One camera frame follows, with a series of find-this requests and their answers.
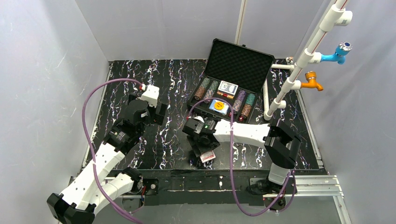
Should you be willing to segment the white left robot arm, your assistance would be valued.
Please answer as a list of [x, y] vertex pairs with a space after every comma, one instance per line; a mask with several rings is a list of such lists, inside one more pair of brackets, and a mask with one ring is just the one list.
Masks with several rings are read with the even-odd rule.
[[139, 143], [146, 126], [163, 123], [165, 111], [166, 105], [158, 101], [158, 94], [130, 95], [125, 114], [105, 135], [94, 158], [67, 188], [48, 197], [52, 216], [62, 224], [91, 224], [109, 204], [109, 199], [114, 200], [132, 190], [140, 191], [142, 175], [133, 168], [121, 171], [102, 189], [96, 182], [103, 182], [115, 165]]

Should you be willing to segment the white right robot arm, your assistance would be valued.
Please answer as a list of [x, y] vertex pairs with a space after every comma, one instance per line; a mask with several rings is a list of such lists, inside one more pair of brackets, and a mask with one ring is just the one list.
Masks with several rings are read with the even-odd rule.
[[188, 118], [183, 126], [194, 154], [203, 162], [215, 158], [221, 142], [241, 143], [264, 148], [272, 160], [265, 180], [247, 187], [251, 194], [279, 193], [287, 174], [295, 168], [301, 140], [281, 120], [270, 124], [231, 123], [220, 118]]

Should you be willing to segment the orange dealer button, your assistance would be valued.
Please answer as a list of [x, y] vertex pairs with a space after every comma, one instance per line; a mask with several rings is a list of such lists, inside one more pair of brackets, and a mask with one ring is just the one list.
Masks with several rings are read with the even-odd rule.
[[216, 110], [216, 111], [222, 111], [222, 110], [224, 110], [224, 108], [226, 106], [223, 102], [220, 102], [220, 101], [213, 101], [212, 105], [213, 105], [214, 110]]

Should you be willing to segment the red playing card deck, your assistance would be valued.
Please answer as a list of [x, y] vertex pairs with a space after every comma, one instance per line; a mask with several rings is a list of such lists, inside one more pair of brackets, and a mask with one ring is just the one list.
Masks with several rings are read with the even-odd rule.
[[202, 153], [199, 158], [202, 163], [205, 163], [205, 162], [215, 159], [216, 156], [213, 151], [208, 151], [208, 152]]

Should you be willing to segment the blue playing card deck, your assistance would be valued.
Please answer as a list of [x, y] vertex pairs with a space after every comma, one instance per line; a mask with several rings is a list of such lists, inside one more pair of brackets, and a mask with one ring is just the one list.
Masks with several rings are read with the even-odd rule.
[[236, 84], [222, 80], [219, 84], [218, 91], [234, 96], [238, 90], [238, 87], [239, 86]]

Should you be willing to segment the black poker set case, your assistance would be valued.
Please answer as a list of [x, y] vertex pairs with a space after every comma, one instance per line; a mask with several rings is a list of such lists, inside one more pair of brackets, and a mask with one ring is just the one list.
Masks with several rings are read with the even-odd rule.
[[[252, 118], [253, 111], [256, 107], [259, 95], [262, 92], [264, 82], [270, 72], [271, 66], [275, 62], [273, 55], [259, 52], [257, 50], [249, 49], [246, 46], [240, 46], [234, 43], [226, 42], [221, 39], [214, 39], [210, 49], [209, 57], [206, 67], [204, 69], [203, 77], [200, 79], [197, 87], [191, 94], [186, 105], [189, 110], [193, 110], [196, 114], [203, 117], [219, 117], [225, 120], [233, 118], [234, 122], [248, 124]], [[194, 99], [195, 92], [200, 87], [204, 78], [209, 78], [212, 81], [222, 80], [238, 85], [238, 90], [234, 95], [234, 99], [222, 97], [217, 94], [218, 88], [214, 95], [210, 98], [208, 103], [204, 103], [204, 96], [197, 101]], [[238, 93], [244, 90], [246, 96], [242, 102], [240, 110], [237, 114], [233, 114], [232, 106], [236, 100]], [[254, 106], [248, 118], [240, 122], [238, 118], [245, 104], [248, 94], [255, 95]], [[211, 102], [216, 99], [229, 105], [227, 115], [222, 115], [217, 112], [209, 110]]]

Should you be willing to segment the dark green chip stack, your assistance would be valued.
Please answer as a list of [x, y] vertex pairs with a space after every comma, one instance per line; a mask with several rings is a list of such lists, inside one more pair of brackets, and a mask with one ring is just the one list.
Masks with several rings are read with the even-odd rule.
[[211, 83], [211, 80], [209, 78], [204, 78], [200, 87], [202, 87], [204, 90], [208, 88], [208, 85]]

